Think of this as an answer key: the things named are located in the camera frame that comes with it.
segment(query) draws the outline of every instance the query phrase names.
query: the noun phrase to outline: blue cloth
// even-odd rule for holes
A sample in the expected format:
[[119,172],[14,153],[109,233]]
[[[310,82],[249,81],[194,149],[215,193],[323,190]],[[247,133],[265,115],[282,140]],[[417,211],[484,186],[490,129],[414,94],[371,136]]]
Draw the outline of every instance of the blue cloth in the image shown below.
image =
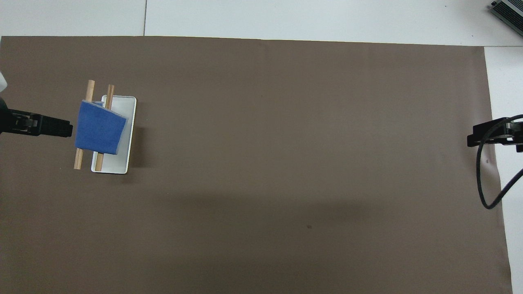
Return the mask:
[[77,148],[116,154],[127,119],[95,103],[82,101],[76,127]]

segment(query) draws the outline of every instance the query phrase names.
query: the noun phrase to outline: wooden rod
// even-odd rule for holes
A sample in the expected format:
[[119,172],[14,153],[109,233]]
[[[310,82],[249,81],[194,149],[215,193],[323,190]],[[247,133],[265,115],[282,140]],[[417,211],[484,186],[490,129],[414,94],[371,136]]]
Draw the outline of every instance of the wooden rod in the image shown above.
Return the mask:
[[[112,96],[115,93],[115,87],[113,85],[109,85],[107,87],[107,97],[105,98],[105,108],[111,110],[112,106]],[[95,171],[100,172],[101,166],[104,163],[104,154],[98,153],[96,155],[96,164],[95,164]]]
[[[95,81],[89,80],[87,82],[87,91],[85,92],[85,100],[93,101],[93,92],[95,90]],[[84,150],[76,148],[76,155],[74,157],[74,169],[82,168],[82,158],[84,157]]]

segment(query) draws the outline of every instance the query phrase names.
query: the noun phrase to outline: white rectangular plate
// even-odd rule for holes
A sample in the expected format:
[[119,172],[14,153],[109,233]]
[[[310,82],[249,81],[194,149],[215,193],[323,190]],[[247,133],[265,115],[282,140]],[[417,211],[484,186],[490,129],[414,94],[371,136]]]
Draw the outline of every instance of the white rectangular plate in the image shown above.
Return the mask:
[[[104,106],[106,98],[107,95],[104,95],[101,98],[104,102]],[[136,98],[132,96],[113,96],[111,110],[127,118],[127,122],[123,128],[122,137],[120,138],[116,154],[104,154],[104,162],[101,166],[101,171],[97,172],[95,171],[95,165],[98,152],[93,152],[91,171],[106,174],[125,174],[129,167],[132,130],[134,127],[134,113],[136,112]]]

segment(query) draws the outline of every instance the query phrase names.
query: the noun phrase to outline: brown mat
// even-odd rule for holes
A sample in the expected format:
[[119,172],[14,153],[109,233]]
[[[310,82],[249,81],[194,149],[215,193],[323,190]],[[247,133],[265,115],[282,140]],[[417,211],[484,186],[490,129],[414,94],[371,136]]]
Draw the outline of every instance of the brown mat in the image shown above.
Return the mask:
[[1,293],[511,293],[482,48],[2,37],[0,69],[74,124],[88,79],[138,99],[127,175],[0,135]]

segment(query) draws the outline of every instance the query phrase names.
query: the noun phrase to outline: wooden dowel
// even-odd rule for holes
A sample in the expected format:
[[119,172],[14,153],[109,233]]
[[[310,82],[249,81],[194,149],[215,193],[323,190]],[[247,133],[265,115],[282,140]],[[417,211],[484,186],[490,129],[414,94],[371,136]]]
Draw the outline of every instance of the wooden dowel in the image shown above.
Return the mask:
[[[105,98],[105,108],[111,110],[112,106],[112,96],[115,93],[115,87],[113,85],[109,85],[107,87],[107,97]],[[96,164],[95,164],[95,171],[100,172],[101,166],[104,163],[104,154],[98,153],[96,155]]]
[[[95,81],[89,80],[87,82],[87,91],[85,92],[85,100],[93,101],[93,92],[95,90]],[[76,148],[76,155],[74,157],[74,169],[82,168],[82,158],[84,157],[84,150]]]

